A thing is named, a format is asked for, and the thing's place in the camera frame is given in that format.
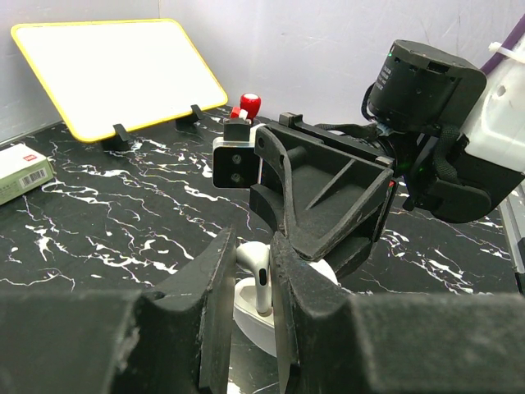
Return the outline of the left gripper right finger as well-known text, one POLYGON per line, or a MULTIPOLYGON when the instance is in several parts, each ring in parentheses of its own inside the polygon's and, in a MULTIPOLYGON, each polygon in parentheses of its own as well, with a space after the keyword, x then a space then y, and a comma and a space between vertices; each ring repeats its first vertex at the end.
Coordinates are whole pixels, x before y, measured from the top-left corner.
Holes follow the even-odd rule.
POLYGON ((353 295, 281 233, 270 261, 281 392, 523 392, 522 295, 353 295))

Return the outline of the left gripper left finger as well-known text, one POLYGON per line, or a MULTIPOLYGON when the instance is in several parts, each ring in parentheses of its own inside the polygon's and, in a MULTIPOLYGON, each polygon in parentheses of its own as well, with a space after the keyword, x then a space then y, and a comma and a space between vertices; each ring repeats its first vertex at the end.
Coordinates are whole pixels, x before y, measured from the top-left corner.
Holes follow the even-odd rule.
POLYGON ((148 291, 4 291, 4 393, 224 393, 235 231, 148 291))

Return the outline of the white earbud charging case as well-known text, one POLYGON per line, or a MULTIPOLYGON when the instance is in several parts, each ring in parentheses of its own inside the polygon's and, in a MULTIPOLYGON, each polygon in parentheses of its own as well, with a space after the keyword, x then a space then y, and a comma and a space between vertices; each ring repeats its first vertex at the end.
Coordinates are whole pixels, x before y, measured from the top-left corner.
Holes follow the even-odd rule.
POLYGON ((259 283, 255 277, 247 277, 235 285, 233 319, 240 331, 259 349, 276 357, 275 325, 272 308, 272 282, 267 270, 267 310, 260 314, 259 283))

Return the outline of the white earbud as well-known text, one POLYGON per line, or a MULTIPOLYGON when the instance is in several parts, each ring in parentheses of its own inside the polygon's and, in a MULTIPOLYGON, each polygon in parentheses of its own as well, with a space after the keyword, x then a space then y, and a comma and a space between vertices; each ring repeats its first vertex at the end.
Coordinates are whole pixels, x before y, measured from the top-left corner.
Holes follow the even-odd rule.
POLYGON ((272 307, 269 246, 259 241, 245 242, 236 249, 236 262, 244 271, 253 274, 256 287, 255 308, 260 315, 266 315, 272 307))

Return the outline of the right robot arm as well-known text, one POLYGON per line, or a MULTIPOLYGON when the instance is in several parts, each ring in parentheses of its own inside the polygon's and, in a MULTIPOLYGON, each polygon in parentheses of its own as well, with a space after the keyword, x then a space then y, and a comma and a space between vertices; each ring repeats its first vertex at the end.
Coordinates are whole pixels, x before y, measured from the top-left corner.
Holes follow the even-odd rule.
POLYGON ((449 223, 486 216, 524 178, 516 160, 476 153, 463 128, 486 84, 461 57, 396 40, 363 97, 366 125, 309 125, 284 112, 257 129, 262 163, 250 209, 302 259, 325 259, 338 277, 370 256, 400 181, 408 211, 449 223))

